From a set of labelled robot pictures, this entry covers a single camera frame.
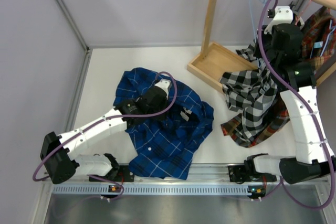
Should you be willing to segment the blue plaid shirt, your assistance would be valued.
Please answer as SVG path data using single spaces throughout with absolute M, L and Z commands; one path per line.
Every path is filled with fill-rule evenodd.
M 163 121 L 149 118 L 126 130 L 137 152 L 129 165 L 145 168 L 146 160 L 191 165 L 194 153 L 212 132 L 213 107 L 186 84 L 176 84 L 168 99 L 174 104 Z

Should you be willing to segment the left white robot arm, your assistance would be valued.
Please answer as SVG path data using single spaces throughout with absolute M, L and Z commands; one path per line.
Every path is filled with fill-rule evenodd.
M 136 99 L 119 103 L 100 118 L 70 132 L 44 138 L 40 158 L 53 184 L 61 184 L 74 176 L 90 175 L 114 181 L 120 166 L 112 154 L 85 155 L 83 152 L 99 141 L 143 123 L 150 114 L 163 119 L 170 90 L 168 81 L 160 81 Z

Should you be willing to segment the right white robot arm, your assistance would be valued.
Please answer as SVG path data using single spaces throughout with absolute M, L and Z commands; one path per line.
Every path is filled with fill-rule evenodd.
M 262 38 L 258 49 L 273 68 L 271 77 L 289 114 L 296 153 L 294 157 L 250 156 L 245 162 L 245 176 L 257 180 L 263 174 L 272 174 L 296 184 L 334 175 L 335 154 L 322 127 L 314 72 L 300 58 L 303 33 L 294 24 L 278 24 Z

